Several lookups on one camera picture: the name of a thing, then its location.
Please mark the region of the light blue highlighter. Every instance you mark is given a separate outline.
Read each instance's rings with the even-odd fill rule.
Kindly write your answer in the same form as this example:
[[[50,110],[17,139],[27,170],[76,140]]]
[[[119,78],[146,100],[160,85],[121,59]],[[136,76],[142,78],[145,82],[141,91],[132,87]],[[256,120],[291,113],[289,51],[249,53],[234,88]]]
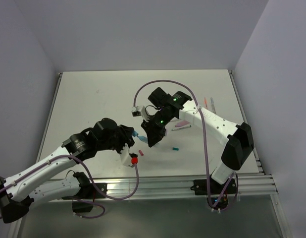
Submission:
[[[143,136],[143,135],[139,135],[136,131],[132,132],[132,136],[138,138],[141,142],[143,142],[147,145],[149,144],[147,137]],[[153,145],[152,147],[159,148],[159,147],[161,147],[161,145],[159,143],[157,143],[157,144]]]

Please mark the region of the grey blue-tip pen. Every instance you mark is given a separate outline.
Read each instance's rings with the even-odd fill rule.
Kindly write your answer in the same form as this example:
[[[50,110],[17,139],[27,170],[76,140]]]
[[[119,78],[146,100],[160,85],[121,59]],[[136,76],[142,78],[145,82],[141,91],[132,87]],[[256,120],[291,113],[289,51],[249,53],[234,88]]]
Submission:
[[[212,97],[210,98],[210,103],[211,103],[212,112],[216,114],[214,99]]]

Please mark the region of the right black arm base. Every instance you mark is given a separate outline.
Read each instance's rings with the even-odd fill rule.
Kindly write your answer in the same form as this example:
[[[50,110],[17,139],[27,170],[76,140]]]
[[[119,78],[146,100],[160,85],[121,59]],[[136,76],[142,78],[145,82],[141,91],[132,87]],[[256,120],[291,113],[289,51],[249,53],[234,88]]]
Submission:
[[[190,187],[190,190],[195,193],[195,195],[207,195],[207,182],[206,179],[196,179],[193,180],[193,185]],[[224,184],[219,184],[210,178],[210,192],[211,195],[219,195],[224,188]],[[234,179],[232,179],[224,194],[235,194],[237,192],[237,186]]]

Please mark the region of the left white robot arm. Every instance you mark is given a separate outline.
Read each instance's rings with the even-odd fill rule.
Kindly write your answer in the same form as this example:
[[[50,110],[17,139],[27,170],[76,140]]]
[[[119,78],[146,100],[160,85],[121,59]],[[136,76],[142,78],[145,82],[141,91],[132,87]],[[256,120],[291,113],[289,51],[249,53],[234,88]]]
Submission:
[[[135,144],[135,136],[134,128],[104,118],[93,127],[71,135],[54,152],[28,169],[7,178],[0,176],[0,220],[12,223],[24,217],[31,207],[55,199],[85,203],[93,190],[112,199],[106,190],[97,186],[89,170],[75,172],[72,177],[60,181],[49,180],[77,164],[86,169],[84,160],[106,150],[116,151],[122,164],[135,168],[138,156],[129,152]]]

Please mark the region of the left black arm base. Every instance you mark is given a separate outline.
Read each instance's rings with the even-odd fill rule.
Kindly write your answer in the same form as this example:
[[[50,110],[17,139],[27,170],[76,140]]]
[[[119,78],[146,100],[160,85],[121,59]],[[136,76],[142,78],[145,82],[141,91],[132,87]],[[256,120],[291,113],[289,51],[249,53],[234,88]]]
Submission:
[[[107,184],[106,183],[96,183],[97,187],[104,193],[107,192]],[[96,198],[105,198],[98,191],[95,190],[92,184],[90,184],[87,188],[83,188],[82,191],[78,192],[78,194],[73,196],[77,199],[91,199],[95,202]],[[93,206],[87,203],[79,202],[74,200],[72,202],[72,211],[75,213],[89,213],[91,212]]]

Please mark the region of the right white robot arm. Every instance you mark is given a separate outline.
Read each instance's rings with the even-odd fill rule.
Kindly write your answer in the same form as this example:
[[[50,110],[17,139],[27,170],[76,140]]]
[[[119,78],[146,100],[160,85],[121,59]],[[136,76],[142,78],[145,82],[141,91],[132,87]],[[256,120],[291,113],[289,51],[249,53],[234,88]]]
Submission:
[[[255,148],[251,127],[245,122],[236,124],[221,118],[181,91],[170,95],[158,87],[149,95],[148,100],[157,108],[155,114],[149,115],[144,106],[134,107],[132,114],[143,118],[141,127],[147,134],[149,147],[165,137],[165,127],[174,118],[202,129],[203,134],[209,133],[224,146],[221,160],[209,181],[209,189],[220,193],[226,187],[226,181],[241,169]]]

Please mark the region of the teal thin pen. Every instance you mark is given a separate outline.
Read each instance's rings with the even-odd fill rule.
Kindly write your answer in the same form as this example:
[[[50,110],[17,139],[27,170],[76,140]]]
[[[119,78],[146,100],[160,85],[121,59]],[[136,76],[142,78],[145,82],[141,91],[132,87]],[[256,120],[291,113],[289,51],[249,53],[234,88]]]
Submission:
[[[179,131],[179,130],[188,129],[191,127],[192,127],[191,125],[187,125],[187,126],[182,126],[182,127],[171,129],[171,131]]]

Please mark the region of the pink highlighter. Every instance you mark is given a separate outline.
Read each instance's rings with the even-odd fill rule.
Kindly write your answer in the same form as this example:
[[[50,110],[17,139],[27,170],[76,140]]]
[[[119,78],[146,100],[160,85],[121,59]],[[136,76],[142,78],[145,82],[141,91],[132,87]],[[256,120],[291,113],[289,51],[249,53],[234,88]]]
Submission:
[[[177,123],[175,126],[176,126],[176,127],[182,127],[182,126],[185,126],[185,125],[187,125],[187,124],[189,124],[189,122],[187,122],[187,121],[181,121],[181,122]]]

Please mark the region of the aluminium rail frame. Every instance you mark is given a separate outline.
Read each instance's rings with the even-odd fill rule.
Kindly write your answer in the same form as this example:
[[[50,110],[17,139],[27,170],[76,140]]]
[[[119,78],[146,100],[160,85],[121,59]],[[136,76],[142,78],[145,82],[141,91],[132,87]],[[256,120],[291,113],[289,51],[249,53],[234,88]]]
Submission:
[[[210,98],[222,118],[240,124],[245,115],[231,74],[219,70],[142,70],[64,72],[59,79],[49,121],[37,156],[43,159],[72,134],[91,127],[102,118],[134,127],[139,134],[141,118],[131,115],[133,105],[145,105],[153,113],[149,94],[161,87],[169,94],[194,93],[200,105],[211,109]],[[99,199],[93,214],[82,219],[72,212],[70,200],[54,200],[14,222],[11,238],[290,238],[292,233],[280,205],[276,185],[256,153],[239,171],[239,194],[230,195],[230,208],[211,211],[205,196],[196,196],[193,180],[214,170],[223,146],[207,135],[210,163],[205,165],[203,133],[197,127],[171,131],[149,148],[137,141],[132,151],[142,150],[138,170],[121,164],[116,152],[100,152],[86,165],[107,192],[122,201]]]

